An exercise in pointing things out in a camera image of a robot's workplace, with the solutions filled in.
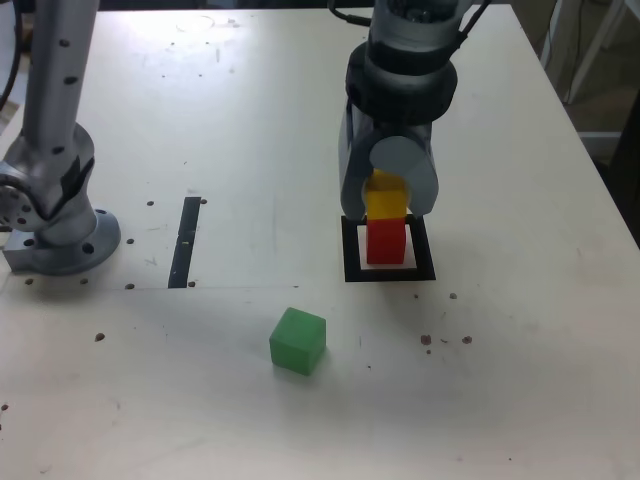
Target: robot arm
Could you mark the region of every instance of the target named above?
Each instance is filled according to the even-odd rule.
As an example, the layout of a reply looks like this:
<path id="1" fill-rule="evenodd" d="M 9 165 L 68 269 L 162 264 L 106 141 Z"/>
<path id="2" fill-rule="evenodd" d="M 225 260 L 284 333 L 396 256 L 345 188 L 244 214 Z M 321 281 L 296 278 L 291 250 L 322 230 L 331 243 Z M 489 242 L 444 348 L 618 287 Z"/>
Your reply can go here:
<path id="1" fill-rule="evenodd" d="M 451 55 L 472 0 L 376 0 L 368 40 L 349 58 L 340 132 L 341 204 L 349 220 L 366 213 L 373 169 L 402 177 L 413 215 L 431 212 L 438 195 L 431 124 L 449 109 L 458 77 Z"/>
<path id="2" fill-rule="evenodd" d="M 81 272 L 120 241 L 115 217 L 87 197 L 94 147 L 76 123 L 98 5 L 38 3 L 23 128 L 0 163 L 0 220 L 14 229 L 4 254 L 14 271 Z"/>

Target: cable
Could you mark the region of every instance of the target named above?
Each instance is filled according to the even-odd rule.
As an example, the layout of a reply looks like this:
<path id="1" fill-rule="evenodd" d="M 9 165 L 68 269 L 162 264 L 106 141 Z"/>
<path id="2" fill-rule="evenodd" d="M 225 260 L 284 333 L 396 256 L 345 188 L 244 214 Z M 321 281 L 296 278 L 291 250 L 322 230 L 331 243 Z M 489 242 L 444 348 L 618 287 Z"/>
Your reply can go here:
<path id="1" fill-rule="evenodd" d="M 352 25 L 360 25 L 361 27 L 370 27 L 371 19 L 367 17 L 359 17 L 358 15 L 347 15 L 336 10 L 336 0 L 327 0 L 327 8 L 340 20 L 344 20 Z"/>
<path id="2" fill-rule="evenodd" d="M 578 61 L 580 60 L 580 50 L 582 46 L 582 10 L 586 0 L 580 2 L 580 9 L 578 10 L 578 46 L 576 47 L 576 58 L 573 62 L 573 72 L 571 73 L 571 83 L 569 84 L 569 91 L 567 92 L 567 101 L 562 102 L 563 105 L 569 104 L 571 98 L 571 89 L 573 88 L 573 81 L 576 79 L 576 72 L 578 71 Z"/>
<path id="3" fill-rule="evenodd" d="M 484 0 L 484 2 L 482 2 L 482 5 L 480 5 L 478 10 L 476 10 L 476 12 L 473 14 L 473 17 L 471 17 L 471 20 L 469 20 L 469 23 L 467 23 L 467 26 L 464 27 L 464 30 L 462 30 L 462 32 L 460 32 L 462 35 L 464 35 L 465 40 L 469 35 L 469 32 L 471 31 L 471 29 L 476 25 L 478 20 L 480 20 L 480 16 L 484 13 L 484 11 L 487 9 L 487 7 L 492 1 L 493 0 Z"/>
<path id="4" fill-rule="evenodd" d="M 13 84 L 16 81 L 16 77 L 18 76 L 18 67 L 20 66 L 20 52 L 22 47 L 22 15 L 20 14 L 20 6 L 18 5 L 19 0 L 13 0 L 13 11 L 16 15 L 16 45 L 13 51 L 13 63 L 11 64 L 11 71 L 9 72 L 9 78 L 7 79 L 7 84 L 4 87 L 4 91 L 2 92 L 2 96 L 0 97 L 0 111 L 4 108 L 7 100 L 9 99 L 9 94 L 11 93 L 11 89 L 13 88 Z"/>

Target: floor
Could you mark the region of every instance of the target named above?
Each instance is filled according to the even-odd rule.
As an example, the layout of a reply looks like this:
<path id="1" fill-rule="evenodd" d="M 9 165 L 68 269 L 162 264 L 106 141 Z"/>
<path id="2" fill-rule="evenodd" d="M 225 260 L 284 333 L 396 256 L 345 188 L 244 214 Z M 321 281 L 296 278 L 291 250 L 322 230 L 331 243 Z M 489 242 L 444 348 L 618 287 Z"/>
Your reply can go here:
<path id="1" fill-rule="evenodd" d="M 582 17 L 581 52 L 593 38 L 608 6 L 609 0 L 585 0 Z M 512 0 L 531 44 L 540 51 L 555 0 Z M 0 5 L 0 84 L 4 84 L 11 65 L 13 49 L 13 13 L 11 4 Z M 568 88 L 577 47 L 569 54 L 559 91 Z M 633 100 L 640 89 L 640 22 L 629 15 L 623 23 L 618 39 L 608 51 L 602 51 L 596 61 L 581 95 L 574 105 L 567 107 L 571 120 L 579 131 L 620 131 L 625 124 Z M 20 74 L 12 91 L 10 104 L 0 113 L 0 132 L 13 115 L 17 105 L 24 101 L 27 84 L 28 61 L 23 61 Z"/>

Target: white table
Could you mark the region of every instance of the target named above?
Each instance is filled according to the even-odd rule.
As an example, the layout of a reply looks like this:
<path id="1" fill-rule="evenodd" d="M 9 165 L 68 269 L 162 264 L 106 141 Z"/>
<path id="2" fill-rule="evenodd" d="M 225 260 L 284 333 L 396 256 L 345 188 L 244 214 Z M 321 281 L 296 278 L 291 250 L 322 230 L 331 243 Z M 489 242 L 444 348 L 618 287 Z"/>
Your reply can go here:
<path id="1" fill-rule="evenodd" d="M 638 478 L 640 253 L 510 7 L 455 54 L 434 127 L 437 281 L 344 283 L 365 35 L 326 11 L 99 15 L 79 121 L 123 243 L 85 275 L 3 267 L 2 480 Z M 188 195 L 197 286 L 168 290 Z M 269 358 L 288 306 L 327 318 L 311 378 Z"/>

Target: block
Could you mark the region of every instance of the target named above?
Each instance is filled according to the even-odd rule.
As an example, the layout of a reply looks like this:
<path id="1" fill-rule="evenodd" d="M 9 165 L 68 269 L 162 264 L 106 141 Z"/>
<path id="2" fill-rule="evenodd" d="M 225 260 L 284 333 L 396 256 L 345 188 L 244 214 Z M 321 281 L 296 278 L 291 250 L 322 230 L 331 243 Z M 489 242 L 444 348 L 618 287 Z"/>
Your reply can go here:
<path id="1" fill-rule="evenodd" d="M 404 218 L 407 214 L 407 189 L 401 177 L 374 170 L 365 185 L 367 218 L 381 220 Z"/>
<path id="2" fill-rule="evenodd" d="M 372 265 L 401 265 L 407 233 L 402 218 L 369 220 L 367 218 L 367 263 Z"/>
<path id="3" fill-rule="evenodd" d="M 287 308 L 269 337 L 271 361 L 301 375 L 311 375 L 327 342 L 324 318 Z"/>

